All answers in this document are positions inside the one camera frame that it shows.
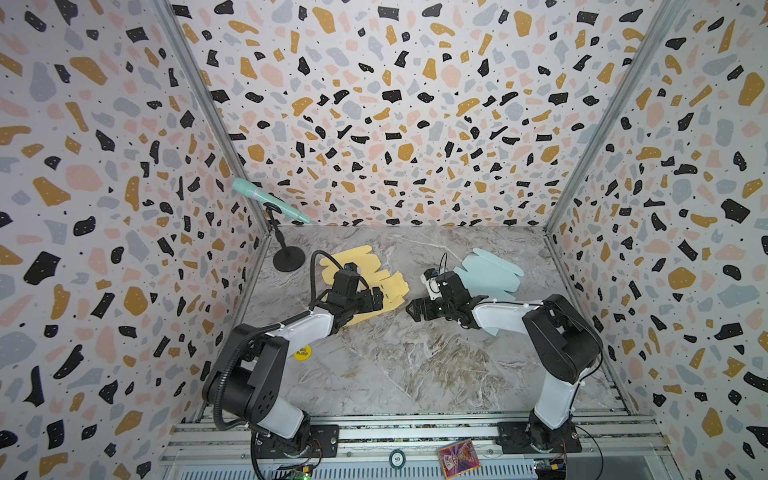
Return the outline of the yellow paper box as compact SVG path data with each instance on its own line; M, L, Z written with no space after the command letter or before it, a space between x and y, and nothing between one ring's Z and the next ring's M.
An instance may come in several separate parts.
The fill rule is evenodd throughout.
M383 308L369 313L356 314L348 326L369 320L383 313L396 310L405 303L405 295L410 291L401 272L390 273L382 268L382 262L370 245L355 247L333 254L341 265L354 263L358 271L371 287L378 287L383 294Z

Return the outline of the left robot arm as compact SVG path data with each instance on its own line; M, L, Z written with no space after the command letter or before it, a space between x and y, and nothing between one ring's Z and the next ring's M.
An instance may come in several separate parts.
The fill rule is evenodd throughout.
M279 397L288 358L339 332L354 316L383 309L384 294L358 273L338 270L314 306L263 327L241 324L229 334L203 389L217 429L246 426L299 451L310 441L310 416Z

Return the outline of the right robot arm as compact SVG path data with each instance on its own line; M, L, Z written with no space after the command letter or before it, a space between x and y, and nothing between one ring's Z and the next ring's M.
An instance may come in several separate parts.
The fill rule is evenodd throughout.
M453 272L424 272L428 295L406 312L416 322L445 319L464 329L525 334L546 371L542 390L518 435L531 449L551 452L573 438L572 407L584 379L601 368L603 343L595 329L562 295L523 302L472 295Z

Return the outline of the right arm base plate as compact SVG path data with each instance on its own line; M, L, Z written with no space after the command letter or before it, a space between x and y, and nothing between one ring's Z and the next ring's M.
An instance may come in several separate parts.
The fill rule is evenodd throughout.
M495 443L504 454L580 453L582 445L575 425L567 420L557 429L534 422L500 422Z

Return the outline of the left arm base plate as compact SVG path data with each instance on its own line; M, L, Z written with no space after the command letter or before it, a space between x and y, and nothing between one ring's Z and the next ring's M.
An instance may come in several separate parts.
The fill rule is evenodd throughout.
M335 458L338 452L340 426L337 424L306 424L293 437L285 438L275 432L252 432L251 457L262 460L313 457Z

